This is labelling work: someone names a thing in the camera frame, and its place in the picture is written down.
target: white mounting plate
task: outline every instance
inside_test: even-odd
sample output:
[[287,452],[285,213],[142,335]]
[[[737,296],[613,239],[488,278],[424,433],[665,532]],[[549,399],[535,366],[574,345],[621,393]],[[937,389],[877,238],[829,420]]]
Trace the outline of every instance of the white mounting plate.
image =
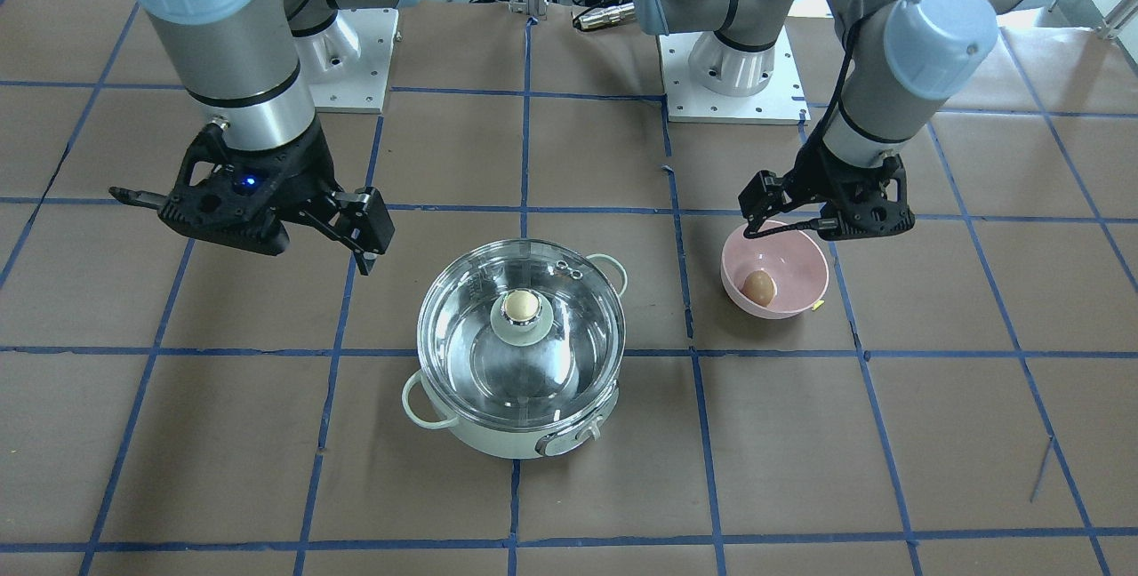
[[347,68],[343,79],[308,83],[316,112],[382,114],[399,11],[390,8],[346,9],[340,17],[360,36],[362,55],[353,67]]
[[663,88],[668,94],[668,121],[677,123],[741,123],[750,125],[797,125],[810,118],[802,82],[786,30],[775,42],[775,68],[770,83],[752,97],[728,97],[712,92],[687,68],[687,57],[700,32],[658,36]]

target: egg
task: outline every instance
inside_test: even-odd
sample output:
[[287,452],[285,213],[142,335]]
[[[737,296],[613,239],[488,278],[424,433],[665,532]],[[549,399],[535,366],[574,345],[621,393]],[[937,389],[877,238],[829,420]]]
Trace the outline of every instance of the egg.
[[751,272],[743,281],[741,291],[752,303],[766,307],[775,298],[775,281],[762,270]]

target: bowl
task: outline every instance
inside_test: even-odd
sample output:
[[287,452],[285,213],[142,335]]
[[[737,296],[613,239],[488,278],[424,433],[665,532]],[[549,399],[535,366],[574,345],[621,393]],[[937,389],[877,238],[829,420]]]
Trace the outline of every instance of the bowl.
[[[762,230],[785,223],[767,221]],[[777,233],[758,239],[743,238],[742,225],[723,245],[719,275],[727,296],[753,316],[789,319],[809,310],[830,287],[830,265],[818,244],[801,231]],[[764,307],[743,296],[743,281],[752,272],[767,272],[775,283],[775,296]]]

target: glass lid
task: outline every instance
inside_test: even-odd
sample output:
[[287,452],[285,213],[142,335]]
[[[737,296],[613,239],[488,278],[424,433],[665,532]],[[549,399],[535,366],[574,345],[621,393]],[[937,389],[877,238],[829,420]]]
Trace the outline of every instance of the glass lid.
[[608,397],[624,314],[604,274],[541,240],[492,242],[452,263],[419,313],[427,382],[468,419],[535,430]]

